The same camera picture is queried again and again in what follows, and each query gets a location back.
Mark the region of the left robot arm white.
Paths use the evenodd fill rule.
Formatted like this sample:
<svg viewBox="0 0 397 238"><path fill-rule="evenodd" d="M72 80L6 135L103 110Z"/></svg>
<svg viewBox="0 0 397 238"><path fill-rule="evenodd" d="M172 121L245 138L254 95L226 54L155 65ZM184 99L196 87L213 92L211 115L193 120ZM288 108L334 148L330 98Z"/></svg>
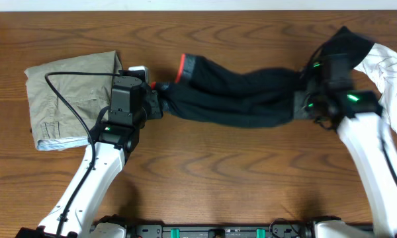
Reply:
<svg viewBox="0 0 397 238"><path fill-rule="evenodd" d="M147 120L163 116L148 69L129 67L114 74L110 106L86 129L89 145L66 191L37 228L21 228L17 237L127 237L115 218L93 220L109 186L137 146Z"/></svg>

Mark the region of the black leggings with red waistband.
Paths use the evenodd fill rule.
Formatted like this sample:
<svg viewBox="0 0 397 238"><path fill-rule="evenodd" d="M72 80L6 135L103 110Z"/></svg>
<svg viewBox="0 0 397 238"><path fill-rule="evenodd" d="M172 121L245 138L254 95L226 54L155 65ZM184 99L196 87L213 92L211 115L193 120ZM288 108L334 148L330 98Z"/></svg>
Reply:
<svg viewBox="0 0 397 238"><path fill-rule="evenodd" d="M306 99L317 89L320 57L347 58L349 73L369 54L374 42L340 28L321 45L302 71L283 67L235 73L205 58L183 54L176 79L152 83L164 111L186 120L239 128L272 128L305 120Z"/></svg>

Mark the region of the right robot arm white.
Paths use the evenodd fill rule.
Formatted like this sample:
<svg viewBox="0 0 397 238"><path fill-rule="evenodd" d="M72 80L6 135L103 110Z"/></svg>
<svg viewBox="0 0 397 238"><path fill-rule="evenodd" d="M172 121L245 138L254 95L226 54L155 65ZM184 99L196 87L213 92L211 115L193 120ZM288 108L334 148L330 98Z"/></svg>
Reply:
<svg viewBox="0 0 397 238"><path fill-rule="evenodd" d="M320 56L306 64L304 111L315 123L335 130L346 146L365 189L373 230L363 231L338 218L311 225L313 237L397 237L397 150L383 108L373 91L357 90L345 54Z"/></svg>

